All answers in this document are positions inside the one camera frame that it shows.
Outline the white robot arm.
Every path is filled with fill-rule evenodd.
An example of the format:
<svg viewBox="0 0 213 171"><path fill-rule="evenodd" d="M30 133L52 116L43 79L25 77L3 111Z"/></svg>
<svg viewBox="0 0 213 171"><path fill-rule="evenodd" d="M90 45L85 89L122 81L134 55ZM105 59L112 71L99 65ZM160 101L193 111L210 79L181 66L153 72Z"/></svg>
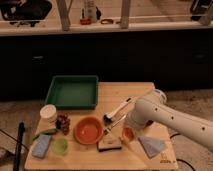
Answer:
<svg viewBox="0 0 213 171"><path fill-rule="evenodd" d="M155 89L139 97L125 118L133 130L142 130L150 121L163 124L213 152L213 121L177 111L166 105L167 97Z"/></svg>

